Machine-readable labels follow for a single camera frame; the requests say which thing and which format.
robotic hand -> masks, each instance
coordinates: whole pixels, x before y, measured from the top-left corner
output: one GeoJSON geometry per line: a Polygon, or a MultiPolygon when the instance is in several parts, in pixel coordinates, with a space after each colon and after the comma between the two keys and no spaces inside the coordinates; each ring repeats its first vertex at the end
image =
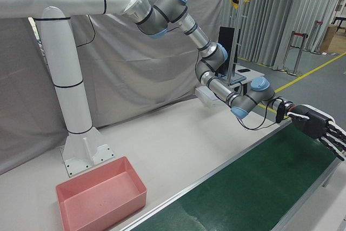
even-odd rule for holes
{"type": "Polygon", "coordinates": [[[292,106],[287,116],[292,118],[297,129],[313,139],[318,139],[337,158],[345,161],[342,151],[346,151],[346,132],[335,123],[334,118],[310,105],[292,106]]]}

black cable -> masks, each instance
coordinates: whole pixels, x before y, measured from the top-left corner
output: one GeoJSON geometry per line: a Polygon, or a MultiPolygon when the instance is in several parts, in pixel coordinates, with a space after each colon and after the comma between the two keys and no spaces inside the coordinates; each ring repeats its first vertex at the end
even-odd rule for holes
{"type": "Polygon", "coordinates": [[[196,64],[195,64],[195,70],[196,70],[196,67],[197,67],[198,59],[199,59],[199,51],[198,51],[198,54],[197,54],[197,60],[196,60],[196,64]]]}
{"type": "Polygon", "coordinates": [[[240,120],[239,118],[237,118],[239,124],[240,124],[243,128],[245,128],[245,129],[247,129],[247,130],[252,130],[252,131],[257,131],[257,130],[261,130],[261,129],[263,129],[263,128],[268,128],[268,127],[271,127],[272,125],[276,124],[276,123],[273,123],[273,124],[270,124],[269,126],[261,127],[261,126],[264,124],[265,119],[267,118],[268,106],[269,106],[270,103],[273,103],[274,101],[276,101],[276,98],[274,98],[274,99],[272,99],[271,101],[268,102],[267,106],[265,107],[264,119],[263,119],[263,121],[261,122],[261,124],[259,124],[258,127],[249,128],[249,127],[247,127],[247,126],[243,123],[242,120],[240,120]]]}
{"type": "Polygon", "coordinates": [[[174,27],[173,29],[168,30],[167,32],[172,32],[173,30],[177,29],[179,27],[174,27]]]}
{"type": "Polygon", "coordinates": [[[94,36],[92,37],[92,39],[91,39],[91,41],[90,41],[90,42],[80,44],[80,45],[78,45],[76,48],[81,47],[81,46],[84,46],[84,45],[87,45],[87,44],[91,43],[91,42],[92,42],[92,41],[95,39],[95,36],[96,36],[96,31],[95,31],[95,28],[94,28],[94,24],[92,23],[91,18],[90,18],[90,16],[89,16],[89,15],[88,15],[88,18],[89,18],[89,21],[90,21],[90,24],[91,24],[92,30],[94,31],[94,36]]]}

gray floor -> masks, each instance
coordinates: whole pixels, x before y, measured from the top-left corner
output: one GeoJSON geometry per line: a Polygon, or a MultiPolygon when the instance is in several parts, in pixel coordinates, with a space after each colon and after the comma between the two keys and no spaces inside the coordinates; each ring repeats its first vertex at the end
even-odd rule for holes
{"type": "MultiPolygon", "coordinates": [[[[287,67],[294,66],[298,50],[291,49],[287,67]]],[[[313,55],[304,52],[301,58],[299,69],[306,73],[321,64],[335,58],[336,55],[313,55]]],[[[287,75],[284,72],[273,71],[255,63],[239,60],[242,66],[257,70],[266,75],[274,89],[277,89],[296,77],[287,75]]],[[[320,70],[310,74],[302,80],[280,91],[278,94],[296,104],[310,104],[320,110],[330,114],[336,120],[336,123],[346,128],[346,55],[324,66],[320,70]]],[[[255,112],[263,113],[263,109],[257,109],[255,112]]],[[[269,113],[269,119],[274,118],[274,113],[269,113]]]]}

pink plastic tray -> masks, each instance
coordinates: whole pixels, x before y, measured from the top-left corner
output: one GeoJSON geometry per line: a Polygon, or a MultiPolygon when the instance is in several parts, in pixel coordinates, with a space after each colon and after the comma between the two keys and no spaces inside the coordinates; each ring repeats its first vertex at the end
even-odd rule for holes
{"type": "Polygon", "coordinates": [[[145,206],[147,189],[126,157],[56,186],[65,231],[102,231],[145,206]]]}

white table surface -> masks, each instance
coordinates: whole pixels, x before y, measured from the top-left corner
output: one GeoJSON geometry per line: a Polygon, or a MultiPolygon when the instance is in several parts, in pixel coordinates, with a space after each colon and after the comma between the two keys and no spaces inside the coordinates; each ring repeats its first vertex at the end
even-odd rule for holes
{"type": "MultiPolygon", "coordinates": [[[[262,119],[250,113],[244,121],[254,127],[262,119]]],[[[195,98],[102,129],[116,158],[127,156],[148,189],[147,205],[111,230],[151,211],[276,127],[247,131],[228,107],[208,109],[195,98]]],[[[1,175],[0,230],[62,230],[55,186],[68,179],[58,148],[1,175]]]]}

